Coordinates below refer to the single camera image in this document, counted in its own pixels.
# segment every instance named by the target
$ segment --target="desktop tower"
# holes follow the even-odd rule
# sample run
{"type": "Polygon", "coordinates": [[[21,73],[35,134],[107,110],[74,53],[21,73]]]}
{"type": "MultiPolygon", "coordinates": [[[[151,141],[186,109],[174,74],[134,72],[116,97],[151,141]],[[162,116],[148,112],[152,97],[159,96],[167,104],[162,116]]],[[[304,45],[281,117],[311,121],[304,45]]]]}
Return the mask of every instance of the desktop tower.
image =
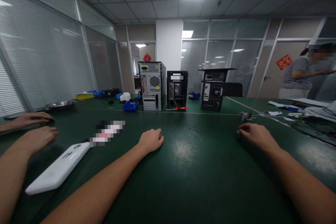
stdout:
{"type": "Polygon", "coordinates": [[[142,110],[162,111],[165,104],[166,68],[162,62],[139,61],[142,110]]]}
{"type": "Polygon", "coordinates": [[[234,69],[199,69],[199,71],[204,71],[201,109],[221,110],[227,72],[234,69]]]}
{"type": "Polygon", "coordinates": [[[167,71],[167,109],[186,107],[188,71],[167,71]]]}

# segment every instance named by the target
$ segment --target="fluorescent light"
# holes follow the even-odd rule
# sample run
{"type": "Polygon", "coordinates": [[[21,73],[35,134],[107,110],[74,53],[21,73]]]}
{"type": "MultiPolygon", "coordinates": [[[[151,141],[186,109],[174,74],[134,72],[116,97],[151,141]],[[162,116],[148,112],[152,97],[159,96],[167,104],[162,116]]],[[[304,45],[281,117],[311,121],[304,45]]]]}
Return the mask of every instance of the fluorescent light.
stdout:
{"type": "Polygon", "coordinates": [[[182,38],[190,39],[193,35],[194,31],[182,31],[182,38]]]}
{"type": "Polygon", "coordinates": [[[12,5],[0,0],[0,6],[12,6],[12,5]]]}
{"type": "Polygon", "coordinates": [[[238,51],[243,51],[243,50],[245,50],[245,49],[234,49],[233,51],[238,52],[238,51]]]}

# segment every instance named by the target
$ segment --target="screwdriver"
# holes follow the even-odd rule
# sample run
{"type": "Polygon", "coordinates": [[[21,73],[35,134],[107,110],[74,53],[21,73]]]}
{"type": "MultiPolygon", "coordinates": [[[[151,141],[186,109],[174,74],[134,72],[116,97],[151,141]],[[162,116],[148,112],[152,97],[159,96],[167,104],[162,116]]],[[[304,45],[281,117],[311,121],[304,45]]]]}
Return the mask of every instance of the screwdriver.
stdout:
{"type": "Polygon", "coordinates": [[[168,110],[186,110],[187,107],[181,107],[181,108],[171,108],[171,109],[168,109],[168,110]]]}

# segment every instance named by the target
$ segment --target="white cloth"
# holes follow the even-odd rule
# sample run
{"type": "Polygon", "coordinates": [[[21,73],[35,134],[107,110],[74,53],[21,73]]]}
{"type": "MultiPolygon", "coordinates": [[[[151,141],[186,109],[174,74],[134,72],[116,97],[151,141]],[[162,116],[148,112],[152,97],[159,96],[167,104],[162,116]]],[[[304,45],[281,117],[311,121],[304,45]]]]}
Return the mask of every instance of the white cloth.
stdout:
{"type": "Polygon", "coordinates": [[[281,88],[279,91],[279,99],[288,98],[307,98],[310,89],[286,89],[281,88]]]}

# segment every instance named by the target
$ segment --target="human arm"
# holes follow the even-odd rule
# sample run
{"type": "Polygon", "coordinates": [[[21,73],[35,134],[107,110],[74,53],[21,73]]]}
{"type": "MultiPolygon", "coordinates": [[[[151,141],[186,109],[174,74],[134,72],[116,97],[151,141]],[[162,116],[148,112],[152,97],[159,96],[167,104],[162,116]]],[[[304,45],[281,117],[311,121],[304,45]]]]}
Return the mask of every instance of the human arm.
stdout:
{"type": "Polygon", "coordinates": [[[51,119],[53,119],[51,115],[45,112],[26,113],[9,123],[0,125],[0,133],[24,128],[37,123],[47,123],[51,119]]]}
{"type": "Polygon", "coordinates": [[[54,140],[55,130],[46,126],[28,131],[0,157],[0,223],[11,219],[30,157],[54,140]]]}
{"type": "Polygon", "coordinates": [[[243,124],[239,129],[268,156],[304,223],[336,223],[334,192],[281,149],[264,126],[243,124]]]}
{"type": "Polygon", "coordinates": [[[77,189],[42,224],[102,223],[133,170],[162,143],[161,129],[144,132],[137,145],[77,189]]]}

